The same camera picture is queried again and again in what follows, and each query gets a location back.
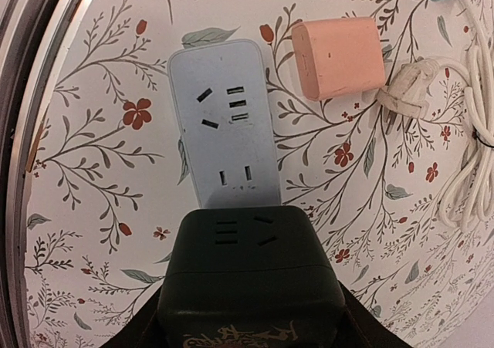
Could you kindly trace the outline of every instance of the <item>metal frame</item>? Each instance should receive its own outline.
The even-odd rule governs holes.
[[[0,297],[6,304],[0,310],[0,330],[5,329],[0,346],[8,348],[30,346],[24,279],[25,204],[29,198],[24,193],[29,183],[25,167],[44,85],[79,3],[12,0],[5,10],[10,15],[2,20],[0,211],[5,213],[5,222],[0,221]]]

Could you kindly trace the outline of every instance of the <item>black power adapter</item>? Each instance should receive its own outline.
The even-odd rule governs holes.
[[[193,211],[157,311],[171,348],[331,347],[343,292],[296,207]]]

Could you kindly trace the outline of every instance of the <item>usb port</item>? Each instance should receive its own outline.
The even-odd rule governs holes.
[[[235,88],[228,88],[226,90],[226,93],[228,95],[233,95],[235,93],[243,93],[245,90],[244,90],[244,87],[235,87]]]
[[[232,117],[232,122],[237,122],[239,120],[245,120],[249,118],[249,113],[237,114]]]
[[[233,109],[234,107],[241,107],[241,106],[246,106],[247,101],[242,100],[242,101],[234,101],[233,103],[230,103],[230,108]]]

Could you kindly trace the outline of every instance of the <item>white plug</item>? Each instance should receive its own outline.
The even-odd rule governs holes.
[[[168,63],[188,166],[202,208],[280,205],[259,47],[229,41],[176,52]]]
[[[410,118],[405,127],[410,129],[413,119],[423,119],[429,104],[425,101],[427,88],[438,75],[440,65],[433,59],[403,65],[389,87],[377,93],[377,101],[390,110],[386,134],[389,134],[397,114]]]

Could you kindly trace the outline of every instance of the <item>socket hole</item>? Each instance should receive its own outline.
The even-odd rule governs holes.
[[[245,100],[234,101],[233,103],[230,103],[230,108],[233,109],[234,107],[242,107],[246,105],[247,105],[247,101]]]
[[[257,245],[259,246],[268,245],[270,242],[275,242],[276,240],[278,240],[278,238],[276,236],[272,236],[271,238],[267,238],[266,240],[262,240],[261,242],[258,242]]]
[[[225,174],[225,171],[219,172],[219,178],[222,180],[222,186],[226,186],[226,174]]]
[[[215,122],[211,122],[210,120],[206,120],[206,119],[203,119],[202,120],[202,124],[205,125],[205,126],[208,126],[208,127],[211,127],[211,128],[214,128],[214,129],[218,129],[219,127],[219,124],[215,123]]]
[[[252,172],[250,171],[250,166],[245,167],[245,178],[247,181],[252,181]]]
[[[217,225],[236,225],[237,221],[216,221]]]
[[[199,97],[198,97],[198,101],[201,103],[202,101],[205,100],[206,97],[208,97],[209,95],[211,95],[213,93],[212,89],[211,88],[208,88],[206,91],[204,91]]]
[[[232,117],[232,122],[237,122],[239,120],[246,120],[249,118],[249,113],[237,114]]]
[[[238,240],[216,240],[216,245],[234,245],[238,243]]]
[[[264,218],[264,217],[258,217],[258,216],[255,216],[254,217],[254,221],[264,222],[264,223],[270,223],[270,224],[274,222],[272,219]]]
[[[216,230],[218,235],[236,235],[239,232],[237,230]]]
[[[244,90],[244,87],[235,87],[235,88],[228,88],[226,90],[226,93],[228,95],[233,95],[235,93],[243,93],[245,90]]]

